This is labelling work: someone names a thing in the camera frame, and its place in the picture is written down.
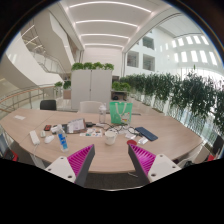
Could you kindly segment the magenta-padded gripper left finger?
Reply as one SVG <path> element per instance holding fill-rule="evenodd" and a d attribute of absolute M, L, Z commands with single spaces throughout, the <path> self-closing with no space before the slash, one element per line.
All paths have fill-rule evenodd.
<path fill-rule="evenodd" d="M 60 156 L 46 171 L 83 187 L 94 155 L 95 146 L 91 144 L 68 157 Z"/>

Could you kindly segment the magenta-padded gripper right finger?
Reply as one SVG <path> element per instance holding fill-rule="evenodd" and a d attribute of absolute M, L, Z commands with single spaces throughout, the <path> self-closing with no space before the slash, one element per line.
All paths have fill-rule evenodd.
<path fill-rule="evenodd" d="M 129 144 L 128 154 L 137 176 L 144 182 L 154 182 L 180 170 L 166 155 L 155 155 L 137 145 Z"/>

